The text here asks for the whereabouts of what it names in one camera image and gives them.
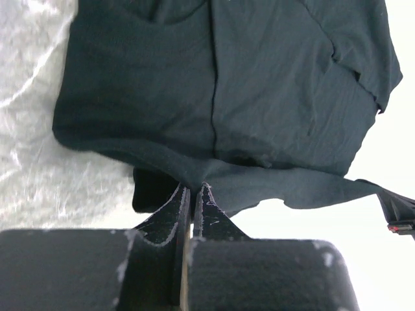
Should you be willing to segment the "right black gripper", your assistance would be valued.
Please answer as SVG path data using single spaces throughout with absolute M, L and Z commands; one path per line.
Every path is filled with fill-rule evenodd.
M 389 190 L 382 190 L 377 197 L 388 230 L 397 235 L 408 235 L 414 238 L 414 200 Z

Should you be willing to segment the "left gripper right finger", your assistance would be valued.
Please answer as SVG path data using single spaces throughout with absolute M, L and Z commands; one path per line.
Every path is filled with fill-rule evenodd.
M 255 239 L 198 194 L 187 255 L 190 310 L 358 310 L 340 251 L 325 240 Z

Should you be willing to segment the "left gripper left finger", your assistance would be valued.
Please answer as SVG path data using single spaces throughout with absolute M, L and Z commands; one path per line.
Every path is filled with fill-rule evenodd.
M 186 310 L 190 192 L 132 229 L 1 232 L 2 310 Z

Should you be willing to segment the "black t shirt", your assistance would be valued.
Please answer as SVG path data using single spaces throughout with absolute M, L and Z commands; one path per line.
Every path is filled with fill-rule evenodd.
M 133 166 L 137 211 L 314 209 L 382 193 L 346 174 L 402 77 L 384 1 L 79 1 L 53 134 Z

